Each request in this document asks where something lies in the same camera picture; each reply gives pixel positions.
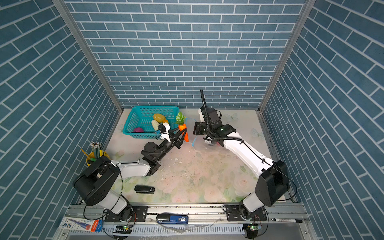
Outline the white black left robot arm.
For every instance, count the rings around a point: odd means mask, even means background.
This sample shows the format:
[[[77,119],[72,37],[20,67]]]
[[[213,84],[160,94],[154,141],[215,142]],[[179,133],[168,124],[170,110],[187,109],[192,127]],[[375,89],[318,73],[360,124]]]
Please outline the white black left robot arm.
[[[141,151],[142,159],[135,163],[119,163],[105,156],[99,157],[77,176],[73,187],[87,206],[101,206],[125,221],[132,215],[133,207],[123,197],[124,178],[154,175],[161,167],[160,161],[173,148],[181,148],[187,131],[171,129],[163,133],[165,139],[160,145],[146,143]]]

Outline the clear zip top bag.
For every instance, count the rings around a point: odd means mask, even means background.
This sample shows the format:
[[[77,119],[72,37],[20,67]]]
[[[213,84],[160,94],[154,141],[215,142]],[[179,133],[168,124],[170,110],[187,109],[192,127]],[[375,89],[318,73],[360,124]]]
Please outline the clear zip top bag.
[[[195,136],[206,136],[205,141],[208,141],[210,144],[220,144],[224,147],[224,141],[238,141],[242,142],[243,140],[240,137],[230,137],[229,134],[236,133],[231,125],[223,125],[221,121],[214,124],[213,122],[195,122],[193,134]]]

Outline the purple toy eggplant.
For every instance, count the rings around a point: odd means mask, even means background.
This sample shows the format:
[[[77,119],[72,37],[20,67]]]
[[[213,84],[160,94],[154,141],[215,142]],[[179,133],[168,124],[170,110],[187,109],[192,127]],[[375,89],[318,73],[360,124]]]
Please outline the purple toy eggplant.
[[[144,133],[144,129],[141,127],[137,127],[133,130],[134,133]]]

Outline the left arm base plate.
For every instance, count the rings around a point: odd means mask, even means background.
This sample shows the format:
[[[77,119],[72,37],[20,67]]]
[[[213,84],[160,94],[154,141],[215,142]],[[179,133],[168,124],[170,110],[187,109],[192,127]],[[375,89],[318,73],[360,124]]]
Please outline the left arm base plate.
[[[105,217],[106,223],[125,223],[125,222],[144,222],[148,213],[148,206],[131,206],[128,205],[119,214],[110,212]]]

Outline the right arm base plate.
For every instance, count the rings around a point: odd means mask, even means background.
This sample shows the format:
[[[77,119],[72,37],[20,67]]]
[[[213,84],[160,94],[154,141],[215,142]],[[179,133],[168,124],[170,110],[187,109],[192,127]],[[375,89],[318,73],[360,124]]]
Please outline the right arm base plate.
[[[223,205],[222,210],[226,214],[228,222],[240,221],[266,221],[267,214],[264,208],[259,208],[254,212],[249,212],[244,206]]]

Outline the white toy daikon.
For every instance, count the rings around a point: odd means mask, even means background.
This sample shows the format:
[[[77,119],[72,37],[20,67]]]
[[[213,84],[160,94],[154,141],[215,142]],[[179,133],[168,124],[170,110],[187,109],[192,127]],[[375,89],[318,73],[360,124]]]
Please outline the white toy daikon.
[[[152,124],[152,127],[154,128],[155,131],[157,131],[159,129],[160,123],[158,121],[152,120],[151,124]]]

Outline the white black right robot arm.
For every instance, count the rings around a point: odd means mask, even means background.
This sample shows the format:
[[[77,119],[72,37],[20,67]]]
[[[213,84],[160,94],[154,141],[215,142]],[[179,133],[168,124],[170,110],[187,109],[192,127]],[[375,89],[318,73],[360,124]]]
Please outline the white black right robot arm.
[[[287,165],[261,154],[230,125],[215,130],[204,122],[196,122],[194,135],[206,136],[205,140],[219,143],[242,160],[258,178],[255,189],[239,203],[242,218],[249,220],[262,207],[270,207],[291,188]]]

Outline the orange toy carrot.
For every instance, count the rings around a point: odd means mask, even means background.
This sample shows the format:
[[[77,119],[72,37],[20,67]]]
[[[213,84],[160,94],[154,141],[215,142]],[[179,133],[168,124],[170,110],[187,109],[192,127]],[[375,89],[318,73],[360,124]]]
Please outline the orange toy carrot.
[[[178,128],[180,131],[187,129],[185,121],[186,117],[183,115],[182,112],[179,112],[176,116],[176,123],[179,125]]]

